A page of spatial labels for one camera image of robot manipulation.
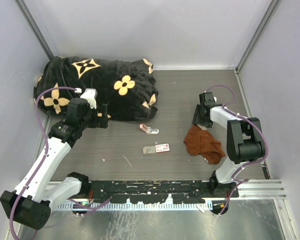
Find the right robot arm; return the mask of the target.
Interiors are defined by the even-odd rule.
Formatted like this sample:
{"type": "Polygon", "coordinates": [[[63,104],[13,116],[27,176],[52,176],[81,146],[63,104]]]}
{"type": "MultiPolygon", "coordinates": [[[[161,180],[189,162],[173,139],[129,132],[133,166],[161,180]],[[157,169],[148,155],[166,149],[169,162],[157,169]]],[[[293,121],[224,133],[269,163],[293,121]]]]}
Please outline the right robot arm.
{"type": "Polygon", "coordinates": [[[195,108],[192,123],[211,128],[214,123],[226,130],[226,154],[223,164],[215,170],[207,184],[207,190],[215,197],[234,189],[237,176],[248,165],[263,161],[268,155],[268,144],[262,133],[260,120],[234,113],[217,103],[212,92],[199,95],[200,104],[195,108]]]}

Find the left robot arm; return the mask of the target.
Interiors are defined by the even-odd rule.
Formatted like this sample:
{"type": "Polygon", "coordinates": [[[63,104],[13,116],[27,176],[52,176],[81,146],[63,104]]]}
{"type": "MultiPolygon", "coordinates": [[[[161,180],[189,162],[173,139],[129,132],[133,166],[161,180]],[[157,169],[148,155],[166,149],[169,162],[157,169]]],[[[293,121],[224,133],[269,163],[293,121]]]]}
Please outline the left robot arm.
{"type": "Polygon", "coordinates": [[[73,98],[61,121],[55,123],[46,136],[39,157],[13,191],[4,191],[1,205],[12,226],[14,222],[40,230],[52,210],[72,196],[85,198],[90,193],[89,178],[72,172],[59,184],[46,187],[63,158],[70,152],[87,128],[107,128],[108,121],[98,114],[92,97],[73,98]]]}

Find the red white staple box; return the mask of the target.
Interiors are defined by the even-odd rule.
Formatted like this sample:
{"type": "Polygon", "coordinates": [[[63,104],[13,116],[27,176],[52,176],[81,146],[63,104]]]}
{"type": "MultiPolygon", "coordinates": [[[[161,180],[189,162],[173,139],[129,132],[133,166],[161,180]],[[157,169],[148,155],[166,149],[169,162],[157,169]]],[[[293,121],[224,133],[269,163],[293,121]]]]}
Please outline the red white staple box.
{"type": "Polygon", "coordinates": [[[142,153],[144,155],[147,154],[158,154],[158,153],[166,153],[170,151],[170,146],[168,143],[165,144],[157,144],[154,146],[144,146],[142,148],[142,153]]]}

